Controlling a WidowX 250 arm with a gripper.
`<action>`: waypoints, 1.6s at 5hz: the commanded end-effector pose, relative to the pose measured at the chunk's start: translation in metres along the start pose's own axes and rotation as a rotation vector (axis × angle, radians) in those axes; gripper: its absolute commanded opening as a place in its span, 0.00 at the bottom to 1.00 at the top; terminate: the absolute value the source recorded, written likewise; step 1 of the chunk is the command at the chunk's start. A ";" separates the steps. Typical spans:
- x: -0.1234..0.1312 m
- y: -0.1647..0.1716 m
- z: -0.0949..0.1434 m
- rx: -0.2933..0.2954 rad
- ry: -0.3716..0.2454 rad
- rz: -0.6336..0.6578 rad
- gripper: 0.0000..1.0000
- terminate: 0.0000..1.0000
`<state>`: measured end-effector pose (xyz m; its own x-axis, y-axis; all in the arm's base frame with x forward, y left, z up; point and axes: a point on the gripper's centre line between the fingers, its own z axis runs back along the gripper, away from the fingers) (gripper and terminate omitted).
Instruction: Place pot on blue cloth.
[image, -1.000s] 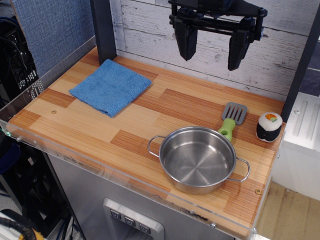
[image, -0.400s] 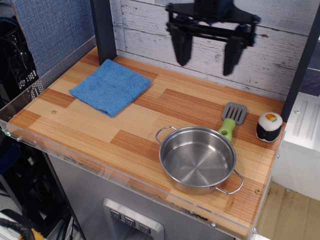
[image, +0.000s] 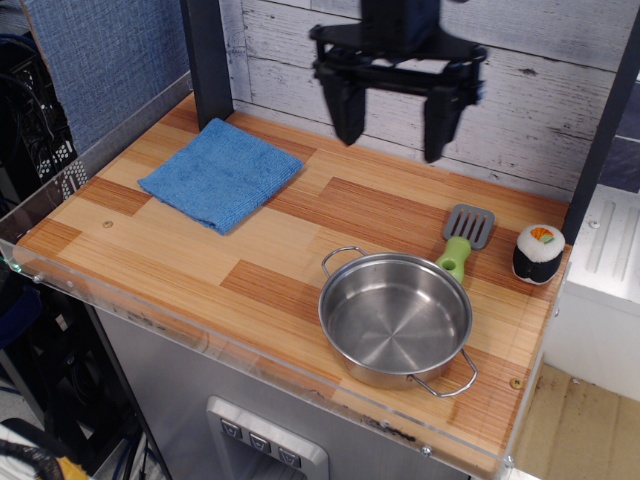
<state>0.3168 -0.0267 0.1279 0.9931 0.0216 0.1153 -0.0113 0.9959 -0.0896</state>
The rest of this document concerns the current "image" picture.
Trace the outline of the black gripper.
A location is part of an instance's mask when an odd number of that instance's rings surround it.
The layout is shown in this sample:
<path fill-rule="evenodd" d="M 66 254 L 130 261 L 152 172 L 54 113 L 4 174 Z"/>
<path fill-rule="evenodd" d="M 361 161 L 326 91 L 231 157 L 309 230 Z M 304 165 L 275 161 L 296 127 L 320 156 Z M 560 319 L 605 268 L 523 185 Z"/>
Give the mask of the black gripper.
<path fill-rule="evenodd" d="M 365 127 L 366 90 L 431 93 L 424 104 L 424 157 L 433 163 L 453 141 L 462 111 L 481 99 L 481 45 L 447 33 L 440 1 L 361 1 L 361 19 L 310 32 L 336 136 L 353 145 Z"/>

